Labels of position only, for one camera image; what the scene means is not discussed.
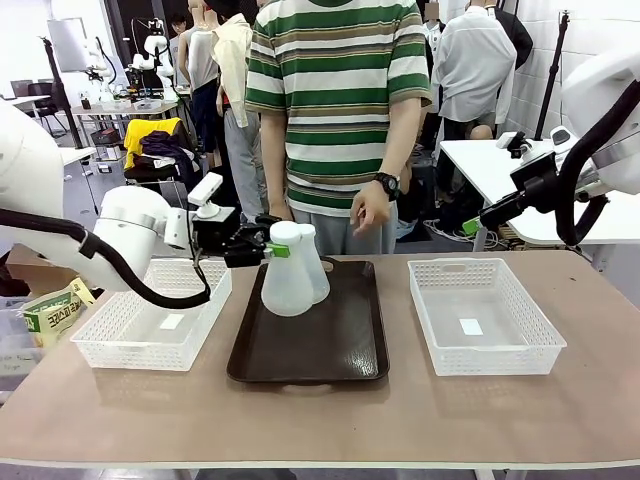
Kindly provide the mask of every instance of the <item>beige tabletop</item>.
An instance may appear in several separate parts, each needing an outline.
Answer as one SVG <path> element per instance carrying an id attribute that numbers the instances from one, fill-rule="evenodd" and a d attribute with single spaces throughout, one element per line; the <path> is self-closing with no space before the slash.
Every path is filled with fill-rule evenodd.
<path id="1" fill-rule="evenodd" d="M 91 370 L 74 345 L 59 345 L 0 409 L 0 462 L 468 469 L 640 463 L 636 308 L 573 253 L 471 256 L 505 258 L 567 340 L 549 376 L 436 377 L 406 265 L 436 255 L 398 255 L 372 258 L 387 380 L 333 389 L 235 383 L 226 365 L 255 276 L 255 269 L 236 270 L 232 296 L 189 373 Z"/>
<path id="2" fill-rule="evenodd" d="M 71 114 L 75 117 L 84 117 L 88 115 L 160 115 L 162 113 L 173 110 L 178 106 L 175 102 L 162 103 L 160 108 L 154 108 L 152 110 L 136 110 L 133 106 L 117 110 L 115 108 L 104 108 L 100 104 L 92 105 L 90 110 L 85 110 L 82 107 L 73 107 Z"/>

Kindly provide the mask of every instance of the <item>hand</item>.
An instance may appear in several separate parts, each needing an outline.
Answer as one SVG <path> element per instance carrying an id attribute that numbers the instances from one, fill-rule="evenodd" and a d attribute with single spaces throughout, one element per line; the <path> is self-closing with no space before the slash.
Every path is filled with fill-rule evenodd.
<path id="1" fill-rule="evenodd" d="M 358 225 L 353 233 L 360 235 L 366 231 L 381 227 L 391 219 L 389 195 L 379 182 L 373 181 L 360 190 L 353 199 L 351 207 L 351 225 Z"/>
<path id="2" fill-rule="evenodd" d="M 293 215 L 291 214 L 291 209 L 289 205 L 283 200 L 282 202 L 278 202 L 269 206 L 269 215 L 272 217 L 281 218 L 282 220 L 286 220 L 289 222 L 293 222 Z"/>

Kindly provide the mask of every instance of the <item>wristwatch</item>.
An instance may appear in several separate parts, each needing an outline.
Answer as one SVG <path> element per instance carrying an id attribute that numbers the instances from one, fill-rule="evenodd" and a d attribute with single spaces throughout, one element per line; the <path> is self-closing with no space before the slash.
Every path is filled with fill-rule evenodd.
<path id="1" fill-rule="evenodd" d="M 400 197 L 400 177 L 378 172 L 373 179 L 382 185 L 384 192 L 389 195 L 389 200 L 394 202 Z"/>

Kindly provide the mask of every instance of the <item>white plastic basket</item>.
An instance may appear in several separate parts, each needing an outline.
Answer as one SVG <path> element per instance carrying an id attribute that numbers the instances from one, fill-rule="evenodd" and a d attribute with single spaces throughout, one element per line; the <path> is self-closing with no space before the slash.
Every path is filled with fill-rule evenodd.
<path id="1" fill-rule="evenodd" d="M 547 375 L 567 346 L 501 259 L 409 262 L 436 374 Z"/>
<path id="2" fill-rule="evenodd" d="M 224 262 L 202 261 L 211 301 L 189 310 L 167 310 L 134 292 L 111 297 L 73 336 L 93 368 L 188 371 L 231 294 L 231 272 Z M 145 283 L 170 297 L 201 292 L 191 260 L 151 261 Z"/>

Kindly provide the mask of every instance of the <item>striped shirt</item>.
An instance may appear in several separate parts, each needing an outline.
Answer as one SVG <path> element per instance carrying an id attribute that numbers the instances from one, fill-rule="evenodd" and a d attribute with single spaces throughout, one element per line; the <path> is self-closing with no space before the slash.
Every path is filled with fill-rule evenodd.
<path id="1" fill-rule="evenodd" d="M 349 216 L 380 169 L 389 105 L 428 97 L 415 0 L 274 0 L 258 14 L 246 105 L 288 116 L 295 209 Z"/>

